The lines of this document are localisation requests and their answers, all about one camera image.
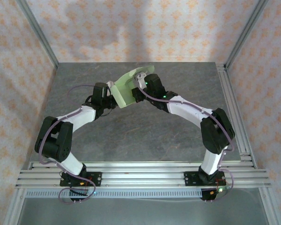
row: gray tabletop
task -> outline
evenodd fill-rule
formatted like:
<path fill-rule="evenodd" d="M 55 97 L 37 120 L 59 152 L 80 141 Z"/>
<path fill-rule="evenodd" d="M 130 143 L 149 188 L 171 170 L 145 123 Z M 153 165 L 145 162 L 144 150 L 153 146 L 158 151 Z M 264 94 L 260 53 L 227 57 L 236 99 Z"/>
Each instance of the gray tabletop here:
<path fill-rule="evenodd" d="M 67 91 L 79 84 L 116 81 L 137 67 L 153 64 L 166 90 L 205 108 L 227 112 L 214 63 L 61 63 L 54 79 L 44 116 L 61 116 L 77 109 Z M 83 103 L 92 88 L 74 90 L 70 97 Z M 73 134 L 72 152 L 80 161 L 202 161 L 205 148 L 194 124 L 156 109 L 149 102 L 114 109 Z M 239 160 L 238 150 L 225 160 Z M 32 161 L 37 161 L 34 153 Z"/>

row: black mounting plate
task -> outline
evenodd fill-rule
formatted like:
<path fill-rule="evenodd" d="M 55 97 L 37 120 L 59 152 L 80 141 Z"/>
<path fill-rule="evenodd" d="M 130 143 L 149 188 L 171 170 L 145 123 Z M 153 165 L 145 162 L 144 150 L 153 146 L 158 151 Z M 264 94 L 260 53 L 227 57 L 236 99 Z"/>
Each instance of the black mounting plate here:
<path fill-rule="evenodd" d="M 225 177 L 224 172 L 219 171 L 208 184 L 204 184 L 199 178 L 198 171 L 184 172 L 185 186 L 225 186 L 226 181 L 223 177 Z"/>
<path fill-rule="evenodd" d="M 67 174 L 65 174 L 64 172 L 61 174 L 61 177 L 65 177 Z M 100 187 L 101 186 L 101 181 L 102 181 L 102 172 L 86 172 L 86 178 L 90 179 L 92 182 L 95 183 L 96 187 Z M 67 182 L 65 179 L 60 179 L 60 184 L 61 187 L 70 187 L 71 183 Z M 86 186 L 93 186 L 92 184 L 90 184 L 89 182 L 87 183 L 87 185 L 83 184 L 83 185 L 79 185 L 79 186 L 75 186 L 75 187 L 86 187 Z"/>

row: aluminum frame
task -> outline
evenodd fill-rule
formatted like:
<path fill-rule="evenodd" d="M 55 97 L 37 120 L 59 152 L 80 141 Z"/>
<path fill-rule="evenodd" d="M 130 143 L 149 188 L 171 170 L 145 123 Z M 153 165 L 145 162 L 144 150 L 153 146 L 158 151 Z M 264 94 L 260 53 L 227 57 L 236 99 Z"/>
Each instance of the aluminum frame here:
<path fill-rule="evenodd" d="M 240 153 L 249 153 L 252 158 L 254 167 L 257 168 L 257 162 L 254 154 L 252 153 L 249 136 L 243 124 L 243 119 L 234 95 L 228 72 L 225 70 L 223 64 L 217 64 L 216 67 L 223 88 L 223 93 L 226 100 L 232 127 L 236 133 L 235 139 L 237 142 L 238 150 Z"/>
<path fill-rule="evenodd" d="M 101 171 L 101 186 L 97 189 L 110 188 L 190 188 L 185 186 L 184 172 L 197 171 L 200 162 L 87 162 L 87 171 Z M 269 188 L 270 180 L 266 170 L 253 167 L 248 153 L 242 154 L 242 161 L 224 161 L 222 168 L 233 172 L 235 188 Z M 20 172 L 17 188 L 60 188 L 61 170 L 56 165 L 32 163 L 31 170 Z M 225 172 L 228 183 L 231 175 Z"/>
<path fill-rule="evenodd" d="M 22 211 L 22 207 L 24 204 L 25 196 L 26 196 L 27 189 L 21 188 L 16 189 L 9 208 L 7 210 L 7 214 L 5 216 L 3 225 L 16 225 L 18 224 L 20 214 Z"/>
<path fill-rule="evenodd" d="M 33 15 L 33 12 L 31 11 L 27 1 L 26 0 L 16 0 L 16 1 L 19 7 L 21 8 L 22 12 L 25 14 L 26 19 L 28 20 L 31 28 L 33 29 L 34 33 L 38 37 L 40 43 L 43 45 L 55 69 L 57 69 L 59 65 L 58 59 L 56 58 L 54 51 L 52 50 L 45 34 L 43 33 L 41 26 L 38 24 L 37 19 Z"/>
<path fill-rule="evenodd" d="M 234 45 L 227 62 L 225 63 L 225 68 L 228 70 L 238 53 L 240 52 L 242 46 L 244 45 L 246 39 L 248 38 L 249 34 L 251 33 L 255 23 L 257 22 L 259 16 L 263 12 L 264 7 L 266 6 L 268 0 L 259 0 L 256 7 L 254 8 L 247 24 L 245 25 L 242 33 L 240 34 L 236 44 Z"/>

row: wire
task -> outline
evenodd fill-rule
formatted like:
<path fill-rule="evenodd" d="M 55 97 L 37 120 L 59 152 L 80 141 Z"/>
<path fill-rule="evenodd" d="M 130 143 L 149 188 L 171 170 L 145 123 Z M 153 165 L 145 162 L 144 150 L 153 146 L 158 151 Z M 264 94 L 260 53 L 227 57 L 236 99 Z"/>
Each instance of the wire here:
<path fill-rule="evenodd" d="M 217 192 L 218 192 L 218 190 L 219 190 L 218 188 L 219 188 L 219 185 L 220 185 L 220 183 L 219 183 L 220 180 L 226 182 L 226 185 L 228 184 L 228 186 L 230 186 L 230 184 L 229 184 L 226 180 L 223 180 L 223 179 L 215 179 L 215 181 L 217 182 L 217 185 L 216 185 L 216 191 L 217 191 Z"/>
<path fill-rule="evenodd" d="M 71 93 L 74 89 L 80 88 L 80 87 L 94 87 L 94 85 L 92 85 L 92 84 L 81 84 L 81 85 L 76 85 L 76 86 L 71 87 L 71 89 L 67 92 L 67 99 L 68 99 L 73 105 L 78 105 L 79 107 L 81 107 L 80 104 L 78 104 L 77 102 L 74 102 L 74 101 L 71 100 L 71 98 L 70 98 L 70 93 Z"/>
<path fill-rule="evenodd" d="M 113 109 L 111 109 L 108 113 L 106 113 L 105 115 L 101 115 L 100 117 L 103 117 L 103 116 L 108 116 L 111 112 L 112 112 Z"/>
<path fill-rule="evenodd" d="M 208 112 L 204 111 L 203 109 L 199 108 L 198 106 L 196 106 L 196 105 L 193 104 L 193 103 L 190 103 L 190 102 L 182 102 L 182 101 L 176 101 L 176 100 L 158 99 L 158 98 L 155 98 L 155 97 L 152 97 L 152 96 L 148 95 L 148 94 L 140 87 L 140 85 L 138 86 L 138 88 L 139 88 L 139 90 L 141 91 L 141 93 L 142 93 L 143 95 L 145 95 L 146 97 L 148 97 L 149 99 L 152 99 L 152 100 L 154 100 L 154 101 L 159 101 L 159 102 L 165 102 L 165 103 L 179 103 L 179 104 L 188 105 L 188 106 L 190 106 L 190 107 L 192 107 L 192 108 L 198 110 L 199 112 L 201 112 L 201 113 L 203 113 L 203 114 L 209 116 L 214 122 L 216 122 L 217 126 L 222 130 L 222 132 L 223 132 L 224 135 L 226 136 L 226 138 L 227 138 L 229 144 L 230 144 L 231 147 L 232 147 L 231 150 L 228 150 L 228 149 L 223 150 L 222 155 L 221 155 L 221 158 L 220 158 L 219 163 L 218 163 L 218 165 L 217 165 L 218 171 L 228 172 L 228 173 L 230 174 L 230 176 L 231 176 L 231 179 L 232 179 L 231 188 L 230 188 L 230 190 L 228 190 L 228 191 L 226 192 L 226 194 L 224 195 L 224 196 L 226 196 L 227 193 L 230 192 L 230 191 L 232 190 L 233 186 L 234 186 L 234 177 L 233 177 L 233 174 L 232 174 L 229 170 L 227 170 L 227 169 L 221 169 L 221 162 L 222 162 L 223 157 L 224 157 L 224 155 L 226 154 L 226 152 L 227 152 L 227 151 L 234 151 L 235 147 L 234 147 L 234 144 L 233 144 L 231 138 L 229 137 L 227 131 L 226 131 L 225 128 L 222 126 L 222 124 L 221 124 L 213 115 L 209 114 Z"/>
<path fill-rule="evenodd" d="M 52 129 L 53 129 L 58 123 L 60 123 L 61 121 L 65 120 L 65 119 L 67 119 L 67 118 L 70 118 L 70 117 L 72 117 L 72 116 L 78 115 L 81 111 L 82 111 L 82 107 L 80 107 L 80 109 L 79 109 L 78 111 L 76 111 L 76 112 L 74 112 L 74 113 L 72 113 L 72 114 L 70 114 L 70 115 L 68 115 L 68 116 L 64 116 L 64 117 L 62 117 L 61 119 L 59 119 L 59 120 L 57 120 L 56 122 L 54 122 L 54 123 L 49 127 L 49 129 L 47 130 L 47 132 L 45 133 L 44 138 L 43 138 L 43 140 L 42 140 L 42 142 L 41 142 L 39 151 L 38 151 L 38 160 L 39 160 L 39 162 L 40 162 L 41 164 L 47 165 L 47 164 L 50 164 L 50 163 L 55 163 L 58 168 L 60 168 L 61 170 L 64 171 L 64 173 L 68 173 L 70 176 L 75 177 L 75 178 L 78 178 L 78 179 L 80 179 L 80 180 L 85 180 L 85 181 L 91 183 L 91 184 L 94 186 L 93 192 L 90 193 L 90 195 L 89 195 L 88 197 L 86 197 L 86 198 L 84 198 L 84 199 L 82 199 L 82 200 L 80 199 L 80 200 L 79 200 L 80 203 L 83 202 L 83 201 L 88 200 L 88 199 L 94 194 L 94 192 L 96 191 L 96 185 L 94 184 L 94 182 L 92 182 L 91 180 L 86 179 L 86 178 L 84 178 L 84 177 L 80 177 L 80 176 L 77 176 L 77 175 L 75 175 L 75 174 L 72 174 L 71 172 L 67 171 L 65 168 L 63 168 L 59 163 L 57 163 L 57 162 L 55 162 L 55 161 L 44 162 L 43 159 L 42 159 L 42 152 L 43 152 L 43 148 L 44 148 L 44 144 L 45 144 L 45 142 L 46 142 L 46 139 L 48 138 L 48 136 L 49 136 L 50 132 L 52 131 Z M 62 193 L 64 190 L 81 190 L 81 189 L 79 189 L 79 188 L 73 188 L 73 187 L 66 187 L 66 188 L 62 189 L 62 190 L 59 192 L 59 194 L 58 194 L 58 199 L 59 199 L 59 201 L 60 201 L 61 203 L 63 203 L 63 204 L 75 204 L 76 201 L 74 201 L 74 202 L 65 202 L 65 201 L 63 201 L 63 200 L 61 199 L 60 195 L 61 195 L 61 193 Z"/>

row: orange floral pattern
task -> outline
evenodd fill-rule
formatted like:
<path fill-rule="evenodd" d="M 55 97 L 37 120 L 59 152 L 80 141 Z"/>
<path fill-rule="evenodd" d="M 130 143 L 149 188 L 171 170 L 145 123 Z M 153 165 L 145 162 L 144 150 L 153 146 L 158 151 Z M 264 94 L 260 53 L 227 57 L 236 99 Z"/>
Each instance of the orange floral pattern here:
<path fill-rule="evenodd" d="M 281 0 L 269 1 L 229 71 L 258 165 L 281 210 Z"/>
<path fill-rule="evenodd" d="M 28 159 L 53 65 L 15 0 L 0 0 L 0 225 Z"/>
<path fill-rule="evenodd" d="M 60 62 L 224 63 L 257 2 L 28 0 Z"/>

